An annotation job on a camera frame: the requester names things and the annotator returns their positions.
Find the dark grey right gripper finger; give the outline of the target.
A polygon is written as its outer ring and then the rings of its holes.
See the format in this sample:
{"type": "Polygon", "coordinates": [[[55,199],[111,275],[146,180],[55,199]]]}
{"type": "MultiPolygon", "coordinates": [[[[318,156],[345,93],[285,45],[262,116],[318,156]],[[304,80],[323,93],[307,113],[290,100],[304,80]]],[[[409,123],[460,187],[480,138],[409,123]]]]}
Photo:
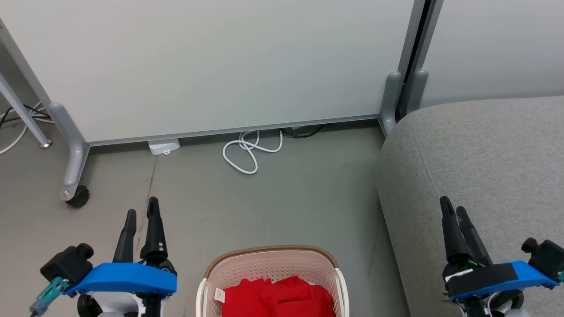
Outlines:
{"type": "Polygon", "coordinates": [[[492,265],[491,258],[479,236],[476,228],[474,227],[466,209],[463,206],[458,206],[456,209],[458,218],[458,225],[463,238],[467,243],[469,250],[475,262],[481,265],[492,265]]]}
{"type": "Polygon", "coordinates": [[[452,265],[466,263],[473,259],[473,255],[459,227],[456,211],[447,196],[440,198],[440,207],[447,262],[452,265]]]}

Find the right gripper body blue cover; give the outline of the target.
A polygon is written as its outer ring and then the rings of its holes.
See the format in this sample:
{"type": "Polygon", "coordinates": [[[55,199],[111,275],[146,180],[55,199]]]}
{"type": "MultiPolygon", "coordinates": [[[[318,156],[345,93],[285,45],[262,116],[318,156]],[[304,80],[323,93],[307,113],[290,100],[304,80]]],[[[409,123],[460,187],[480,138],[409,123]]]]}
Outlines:
{"type": "Polygon", "coordinates": [[[480,267],[471,264],[468,269],[446,265],[443,279],[449,299],[453,302],[465,302],[474,297],[530,287],[544,286],[552,289],[559,284],[524,261],[480,267]]]}

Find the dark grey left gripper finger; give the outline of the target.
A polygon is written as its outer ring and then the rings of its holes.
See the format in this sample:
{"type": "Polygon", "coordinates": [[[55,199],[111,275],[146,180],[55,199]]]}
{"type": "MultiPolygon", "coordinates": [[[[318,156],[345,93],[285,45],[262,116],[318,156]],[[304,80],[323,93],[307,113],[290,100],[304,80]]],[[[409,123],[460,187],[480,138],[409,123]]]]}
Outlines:
{"type": "Polygon", "coordinates": [[[147,220],[145,245],[140,257],[147,265],[161,265],[168,259],[168,250],[157,197],[149,198],[147,220]]]}
{"type": "Polygon", "coordinates": [[[118,243],[113,257],[114,263],[134,261],[134,237],[137,230],[137,213],[128,210],[125,224],[119,235],[118,243]]]}

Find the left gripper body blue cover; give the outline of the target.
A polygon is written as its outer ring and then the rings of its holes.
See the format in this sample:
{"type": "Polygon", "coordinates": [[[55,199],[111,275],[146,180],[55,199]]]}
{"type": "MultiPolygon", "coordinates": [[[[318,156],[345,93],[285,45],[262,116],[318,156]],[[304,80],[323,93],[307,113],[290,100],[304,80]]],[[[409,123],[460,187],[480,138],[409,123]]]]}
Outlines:
{"type": "Polygon", "coordinates": [[[170,295],[178,290],[177,275],[159,265],[137,262],[103,262],[93,268],[75,286],[64,292],[128,292],[170,295]]]}

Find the grey fabric sofa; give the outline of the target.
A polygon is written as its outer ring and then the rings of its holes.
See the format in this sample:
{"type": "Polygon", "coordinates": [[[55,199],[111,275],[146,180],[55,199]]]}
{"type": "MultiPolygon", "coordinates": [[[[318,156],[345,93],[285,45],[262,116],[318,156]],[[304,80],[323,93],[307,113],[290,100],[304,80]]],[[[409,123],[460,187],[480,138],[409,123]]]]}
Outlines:
{"type": "Polygon", "coordinates": [[[465,207],[494,263],[530,237],[564,247],[564,96],[449,103],[401,119],[377,192],[411,317],[460,317],[443,292],[440,197],[465,207]]]}

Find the black caster wheel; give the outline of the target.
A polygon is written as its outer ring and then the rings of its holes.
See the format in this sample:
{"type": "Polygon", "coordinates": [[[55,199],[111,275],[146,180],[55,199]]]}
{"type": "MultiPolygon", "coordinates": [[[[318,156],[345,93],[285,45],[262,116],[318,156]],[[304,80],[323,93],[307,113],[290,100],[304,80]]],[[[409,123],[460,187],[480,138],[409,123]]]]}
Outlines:
{"type": "Polygon", "coordinates": [[[86,205],[90,199],[90,191],[85,185],[79,185],[76,189],[75,195],[65,203],[75,209],[81,208],[86,205]]]}

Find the white power adapter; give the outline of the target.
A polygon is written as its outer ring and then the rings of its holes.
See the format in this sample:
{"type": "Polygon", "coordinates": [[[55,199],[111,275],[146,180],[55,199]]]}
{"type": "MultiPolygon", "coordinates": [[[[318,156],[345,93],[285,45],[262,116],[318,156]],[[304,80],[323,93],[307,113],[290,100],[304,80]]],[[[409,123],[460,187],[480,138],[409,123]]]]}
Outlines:
{"type": "Polygon", "coordinates": [[[152,140],[148,142],[149,150],[152,155],[169,155],[171,152],[178,150],[181,146],[179,139],[163,139],[152,140]]]}

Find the grey partition leg with caster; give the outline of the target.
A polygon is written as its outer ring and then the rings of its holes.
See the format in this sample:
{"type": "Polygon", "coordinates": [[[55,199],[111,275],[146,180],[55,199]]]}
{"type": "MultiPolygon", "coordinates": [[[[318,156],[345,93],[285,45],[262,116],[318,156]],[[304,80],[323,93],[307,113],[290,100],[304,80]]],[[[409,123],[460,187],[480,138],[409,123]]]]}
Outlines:
{"type": "Polygon", "coordinates": [[[52,102],[47,106],[47,109],[59,132],[67,141],[69,148],[68,163],[60,190],[60,199],[65,202],[75,195],[76,189],[80,185],[79,180],[90,147],[63,104],[52,102]]]}

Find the cream plastic laundry basket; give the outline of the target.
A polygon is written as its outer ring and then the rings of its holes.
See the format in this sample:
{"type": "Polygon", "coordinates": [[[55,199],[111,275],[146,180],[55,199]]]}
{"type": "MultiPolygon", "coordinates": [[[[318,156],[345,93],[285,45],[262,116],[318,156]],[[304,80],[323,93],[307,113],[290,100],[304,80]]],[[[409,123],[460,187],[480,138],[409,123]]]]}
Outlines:
{"type": "Polygon", "coordinates": [[[220,317],[217,289],[236,286],[242,279],[277,282],[291,276],[324,287],[334,300],[336,317],[350,317],[347,285],[337,260],[324,249],[308,245],[252,247],[219,256],[199,284],[195,317],[220,317]]]}

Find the short grey partition foot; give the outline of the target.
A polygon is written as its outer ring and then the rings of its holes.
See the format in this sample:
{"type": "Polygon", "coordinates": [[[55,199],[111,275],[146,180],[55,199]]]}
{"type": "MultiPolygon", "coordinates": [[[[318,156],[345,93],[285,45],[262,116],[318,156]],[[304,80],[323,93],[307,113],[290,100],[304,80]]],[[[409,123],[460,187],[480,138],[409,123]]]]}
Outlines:
{"type": "Polygon", "coordinates": [[[384,87],[382,102],[379,114],[379,125],[382,128],[384,137],[387,138],[389,133],[396,125],[396,108],[400,97],[403,81],[401,72],[395,71],[388,74],[386,85],[384,87]]]}
{"type": "Polygon", "coordinates": [[[415,71],[405,97],[405,115],[411,114],[421,108],[428,77],[429,72],[427,70],[415,71]]]}

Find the grey metal table leg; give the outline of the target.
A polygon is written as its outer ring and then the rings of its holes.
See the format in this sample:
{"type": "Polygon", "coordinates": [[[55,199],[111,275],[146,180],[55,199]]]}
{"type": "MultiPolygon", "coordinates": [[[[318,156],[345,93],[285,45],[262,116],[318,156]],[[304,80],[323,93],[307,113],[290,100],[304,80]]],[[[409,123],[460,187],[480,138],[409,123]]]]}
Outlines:
{"type": "Polygon", "coordinates": [[[8,101],[11,108],[15,110],[16,114],[20,116],[27,130],[29,130],[40,143],[40,148],[48,148],[51,146],[52,141],[46,137],[40,127],[36,124],[34,118],[28,108],[24,106],[22,101],[18,98],[12,87],[8,84],[4,75],[0,72],[0,92],[2,96],[8,101]]]}

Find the large white partition panel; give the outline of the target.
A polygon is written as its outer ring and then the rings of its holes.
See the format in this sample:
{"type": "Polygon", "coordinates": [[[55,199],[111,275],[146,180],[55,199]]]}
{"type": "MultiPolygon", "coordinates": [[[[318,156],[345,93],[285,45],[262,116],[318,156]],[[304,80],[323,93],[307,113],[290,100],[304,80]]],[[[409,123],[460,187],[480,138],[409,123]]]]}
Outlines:
{"type": "Polygon", "coordinates": [[[380,113],[415,0],[0,0],[87,143],[380,113]]]}

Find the narrow white partition panel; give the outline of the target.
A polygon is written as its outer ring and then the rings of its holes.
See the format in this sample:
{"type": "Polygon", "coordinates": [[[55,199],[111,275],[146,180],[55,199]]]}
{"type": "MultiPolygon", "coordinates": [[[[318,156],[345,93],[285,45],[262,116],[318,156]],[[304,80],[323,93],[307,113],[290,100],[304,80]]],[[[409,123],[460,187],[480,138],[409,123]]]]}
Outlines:
{"type": "Polygon", "coordinates": [[[564,96],[564,0],[443,0],[421,107],[564,96]]]}

